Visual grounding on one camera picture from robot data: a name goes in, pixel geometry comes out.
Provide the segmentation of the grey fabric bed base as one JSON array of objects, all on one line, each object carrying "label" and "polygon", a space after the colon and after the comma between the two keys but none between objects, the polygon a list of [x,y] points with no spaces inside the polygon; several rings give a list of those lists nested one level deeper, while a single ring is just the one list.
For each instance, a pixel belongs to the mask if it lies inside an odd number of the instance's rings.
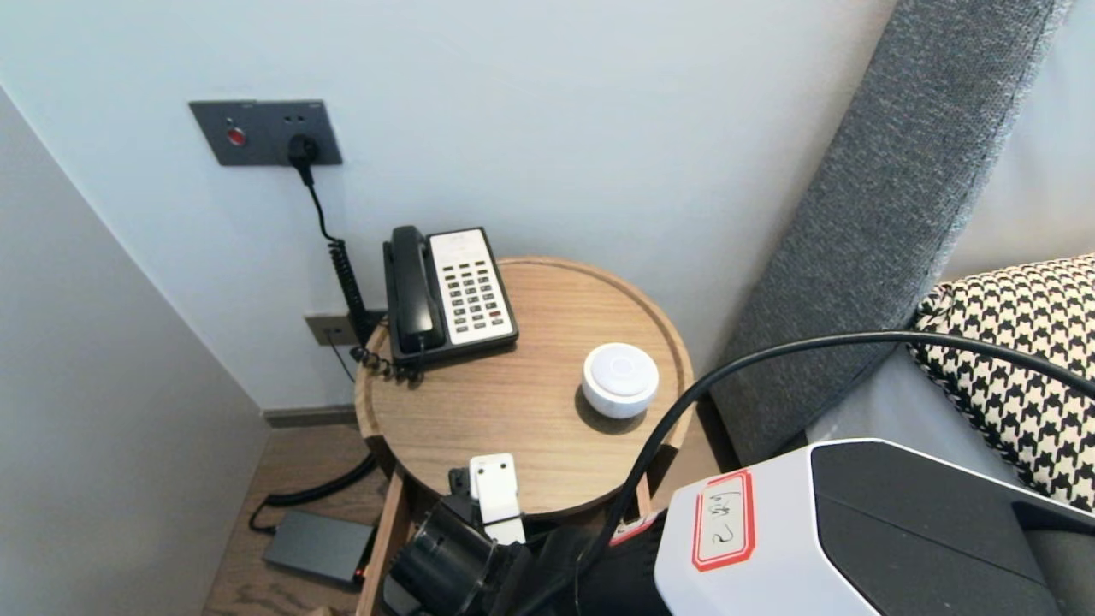
[{"label": "grey fabric bed base", "polygon": [[797,433],[789,437],[789,440],[784,441],[784,443],[779,444],[773,452],[765,460],[761,460],[762,463],[769,460],[779,460],[779,457],[786,455],[787,453],[798,451],[798,449],[806,448],[810,444],[810,440],[805,429],[798,430]]}]

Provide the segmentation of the black white houndstooth pillow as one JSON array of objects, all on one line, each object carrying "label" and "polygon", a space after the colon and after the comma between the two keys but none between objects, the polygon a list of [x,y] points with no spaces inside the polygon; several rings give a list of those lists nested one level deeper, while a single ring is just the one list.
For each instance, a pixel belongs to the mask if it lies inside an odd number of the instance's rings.
[{"label": "black white houndstooth pillow", "polygon": [[[1095,252],[936,284],[914,328],[1040,356],[1095,382]],[[909,352],[1021,483],[1095,513],[1095,399],[1004,360],[941,346]]]}]

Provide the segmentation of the red bordered handwritten label sticker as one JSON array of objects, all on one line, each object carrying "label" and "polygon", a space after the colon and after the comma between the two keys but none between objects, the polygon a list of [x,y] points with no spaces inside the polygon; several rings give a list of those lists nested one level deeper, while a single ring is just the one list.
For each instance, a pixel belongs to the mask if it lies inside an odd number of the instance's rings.
[{"label": "red bordered handwritten label sticker", "polygon": [[691,562],[700,572],[742,563],[754,553],[754,477],[747,469],[701,484]]}]

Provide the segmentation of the black power plug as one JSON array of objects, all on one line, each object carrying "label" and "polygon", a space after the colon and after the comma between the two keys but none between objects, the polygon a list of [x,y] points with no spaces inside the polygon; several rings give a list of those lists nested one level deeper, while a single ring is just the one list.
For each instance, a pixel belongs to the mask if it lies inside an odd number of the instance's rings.
[{"label": "black power plug", "polygon": [[312,167],[316,163],[318,156],[320,156],[320,148],[318,148],[316,138],[306,133],[296,133],[290,137],[287,146],[287,160],[290,167],[297,171],[301,182],[310,190],[316,184]]}]

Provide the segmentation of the grey power adapter box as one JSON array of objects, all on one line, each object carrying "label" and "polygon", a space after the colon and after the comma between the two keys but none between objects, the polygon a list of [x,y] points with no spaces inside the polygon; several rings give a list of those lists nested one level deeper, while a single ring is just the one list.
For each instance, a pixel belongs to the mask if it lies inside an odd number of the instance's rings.
[{"label": "grey power adapter box", "polygon": [[262,561],[332,585],[360,586],[374,537],[370,524],[290,510],[276,526]]}]

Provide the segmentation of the grey wall socket panel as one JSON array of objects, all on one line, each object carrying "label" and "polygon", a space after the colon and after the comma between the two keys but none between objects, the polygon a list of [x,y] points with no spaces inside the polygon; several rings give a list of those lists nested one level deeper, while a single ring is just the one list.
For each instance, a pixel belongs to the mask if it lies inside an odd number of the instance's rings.
[{"label": "grey wall socket panel", "polygon": [[265,100],[257,103],[263,129],[269,137],[270,164],[288,167],[288,144],[296,135],[318,144],[318,165],[342,165],[339,140],[322,100]]}]

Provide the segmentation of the small red bordered label sticker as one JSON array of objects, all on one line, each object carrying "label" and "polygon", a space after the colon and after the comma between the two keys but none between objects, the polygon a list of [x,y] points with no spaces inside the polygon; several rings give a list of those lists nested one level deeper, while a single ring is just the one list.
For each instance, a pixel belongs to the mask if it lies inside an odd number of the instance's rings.
[{"label": "small red bordered label sticker", "polygon": [[654,511],[653,513],[644,516],[635,518],[634,521],[619,524],[607,545],[615,547],[622,542],[627,542],[632,537],[645,533],[645,531],[648,530],[658,518],[661,518],[664,513],[664,510]]}]

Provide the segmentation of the grey switch panel red button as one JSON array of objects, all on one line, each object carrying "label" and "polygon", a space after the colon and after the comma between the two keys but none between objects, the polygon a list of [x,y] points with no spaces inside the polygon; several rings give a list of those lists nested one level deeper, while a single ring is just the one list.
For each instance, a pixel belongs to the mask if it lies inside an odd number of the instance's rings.
[{"label": "grey switch panel red button", "polygon": [[223,167],[253,167],[262,162],[263,137],[255,100],[203,100],[188,102],[194,116]]}]

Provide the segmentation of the black telephone handset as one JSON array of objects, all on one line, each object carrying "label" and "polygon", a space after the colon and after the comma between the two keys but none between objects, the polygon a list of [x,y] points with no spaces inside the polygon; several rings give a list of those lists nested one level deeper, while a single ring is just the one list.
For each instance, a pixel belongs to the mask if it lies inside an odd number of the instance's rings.
[{"label": "black telephone handset", "polygon": [[435,297],[428,251],[416,226],[395,228],[387,244],[388,311],[394,314],[403,355],[419,355],[443,342],[441,306]]}]

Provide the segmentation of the small bronze wall outlet plate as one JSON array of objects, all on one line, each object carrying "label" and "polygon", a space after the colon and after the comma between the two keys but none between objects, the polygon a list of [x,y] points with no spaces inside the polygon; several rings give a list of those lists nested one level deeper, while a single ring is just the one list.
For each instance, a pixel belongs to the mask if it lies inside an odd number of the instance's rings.
[{"label": "small bronze wall outlet plate", "polygon": [[306,327],[319,346],[358,347],[360,340],[348,313],[306,313]]}]

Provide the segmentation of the black telephone base white keypad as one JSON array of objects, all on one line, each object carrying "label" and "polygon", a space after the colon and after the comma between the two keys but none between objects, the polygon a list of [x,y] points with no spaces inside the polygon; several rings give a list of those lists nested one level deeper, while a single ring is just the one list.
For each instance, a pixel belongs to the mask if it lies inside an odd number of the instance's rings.
[{"label": "black telephone base white keypad", "polygon": [[[443,342],[419,355],[403,355],[392,323],[394,314],[389,311],[388,340],[395,365],[423,368],[515,346],[518,324],[485,230],[468,228],[431,235],[418,231],[426,241],[435,297],[441,306]],[[387,286],[390,289],[388,276]]]}]

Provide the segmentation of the white round smart speaker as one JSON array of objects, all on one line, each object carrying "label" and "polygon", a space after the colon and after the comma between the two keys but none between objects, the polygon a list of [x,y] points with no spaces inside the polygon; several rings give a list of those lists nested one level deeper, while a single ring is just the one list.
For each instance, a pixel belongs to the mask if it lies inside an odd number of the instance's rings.
[{"label": "white round smart speaker", "polygon": [[639,347],[607,342],[586,356],[580,390],[600,416],[634,418],[650,407],[660,390],[660,371]]}]

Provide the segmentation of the wooden table drawer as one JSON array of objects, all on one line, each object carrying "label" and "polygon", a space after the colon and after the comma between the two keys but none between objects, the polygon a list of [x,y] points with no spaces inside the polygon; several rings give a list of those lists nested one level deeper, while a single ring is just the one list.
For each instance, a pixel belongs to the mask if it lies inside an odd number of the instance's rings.
[{"label": "wooden table drawer", "polygon": [[[376,527],[369,562],[364,566],[364,589],[353,616],[383,616],[380,600],[381,583],[383,576],[390,570],[390,560],[414,534],[416,521],[423,518],[426,508],[435,504],[438,499],[437,495],[422,487],[418,480],[411,478],[410,473],[401,464],[394,464],[394,470],[388,475],[387,500]],[[610,498],[579,513],[533,516],[532,523],[533,526],[576,524],[591,527],[595,522],[603,521],[613,499]],[[635,518],[653,513],[649,480],[644,477],[639,480],[634,503],[624,519],[634,521]]]}]

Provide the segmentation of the grey fabric headboard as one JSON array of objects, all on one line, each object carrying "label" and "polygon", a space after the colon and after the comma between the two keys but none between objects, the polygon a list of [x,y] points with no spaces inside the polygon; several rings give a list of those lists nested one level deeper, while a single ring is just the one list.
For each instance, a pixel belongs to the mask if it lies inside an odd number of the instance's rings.
[{"label": "grey fabric headboard", "polygon": [[896,0],[724,360],[908,327],[1075,1]]}]

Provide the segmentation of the round wooden side table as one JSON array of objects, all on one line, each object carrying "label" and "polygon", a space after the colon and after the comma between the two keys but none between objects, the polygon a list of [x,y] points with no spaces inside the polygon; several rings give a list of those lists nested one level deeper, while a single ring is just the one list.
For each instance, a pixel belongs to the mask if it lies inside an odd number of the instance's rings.
[{"label": "round wooden side table", "polygon": [[[434,493],[448,472],[485,453],[512,453],[525,515],[568,516],[615,496],[654,426],[693,382],[687,347],[635,284],[579,261],[502,258],[519,336],[512,348],[427,367],[397,382],[360,367],[353,405],[368,445]],[[660,390],[630,420],[583,397],[583,363],[606,342],[650,355]]]}]

